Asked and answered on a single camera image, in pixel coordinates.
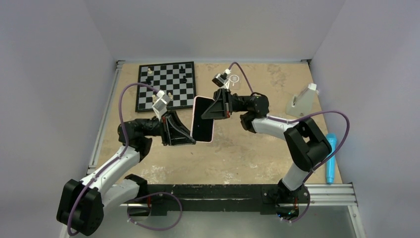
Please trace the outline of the phone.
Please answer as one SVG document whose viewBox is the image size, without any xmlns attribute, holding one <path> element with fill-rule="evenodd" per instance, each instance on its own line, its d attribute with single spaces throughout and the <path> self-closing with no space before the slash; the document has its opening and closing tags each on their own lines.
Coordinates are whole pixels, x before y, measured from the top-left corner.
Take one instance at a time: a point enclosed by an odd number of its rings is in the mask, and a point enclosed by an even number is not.
<svg viewBox="0 0 420 238">
<path fill-rule="evenodd" d="M 213 98 L 196 96 L 193 104 L 193 117 L 190 136 L 197 142 L 211 143 L 213 140 L 213 119 L 202 119 L 202 114 L 214 102 Z"/>
</svg>

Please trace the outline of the clear phone case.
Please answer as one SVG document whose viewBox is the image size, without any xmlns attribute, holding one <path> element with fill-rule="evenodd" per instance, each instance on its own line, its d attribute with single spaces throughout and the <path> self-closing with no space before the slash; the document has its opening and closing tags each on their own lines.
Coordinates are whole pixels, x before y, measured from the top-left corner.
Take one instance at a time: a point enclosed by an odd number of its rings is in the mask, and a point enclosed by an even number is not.
<svg viewBox="0 0 420 238">
<path fill-rule="evenodd" d="M 236 75 L 232 74 L 229 76 L 229 89 L 231 91 L 239 90 L 241 88 L 241 78 Z"/>
</svg>

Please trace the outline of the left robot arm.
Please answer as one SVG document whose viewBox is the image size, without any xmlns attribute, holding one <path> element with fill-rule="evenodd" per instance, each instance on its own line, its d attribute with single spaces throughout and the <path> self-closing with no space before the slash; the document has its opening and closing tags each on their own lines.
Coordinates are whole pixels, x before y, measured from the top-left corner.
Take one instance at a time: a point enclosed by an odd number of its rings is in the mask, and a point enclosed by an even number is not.
<svg viewBox="0 0 420 238">
<path fill-rule="evenodd" d="M 92 235 L 105 214 L 126 201 L 150 203 L 153 194 L 144 178 L 131 174 L 119 185 L 115 182 L 149 154 L 152 137 L 159 136 L 164 146 L 196 144 L 175 111 L 161 118 L 123 122 L 117 132 L 122 144 L 118 151 L 99 169 L 79 181 L 69 180 L 63 188 L 56 219 L 66 225 L 70 236 Z"/>
</svg>

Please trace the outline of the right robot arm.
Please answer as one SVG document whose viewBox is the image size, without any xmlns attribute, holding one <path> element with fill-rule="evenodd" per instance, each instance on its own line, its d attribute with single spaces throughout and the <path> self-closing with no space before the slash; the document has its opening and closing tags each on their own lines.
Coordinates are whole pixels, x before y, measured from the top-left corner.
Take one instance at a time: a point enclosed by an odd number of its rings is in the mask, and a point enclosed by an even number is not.
<svg viewBox="0 0 420 238">
<path fill-rule="evenodd" d="M 286 142 L 293 163 L 278 183 L 277 197 L 285 202 L 291 201 L 303 188 L 309 173 L 332 152 L 325 135 L 312 118 L 291 122 L 271 117 L 268 97 L 257 92 L 240 96 L 232 94 L 229 89 L 218 89 L 200 116 L 202 119 L 227 119 L 236 112 L 241 112 L 244 130 Z"/>
</svg>

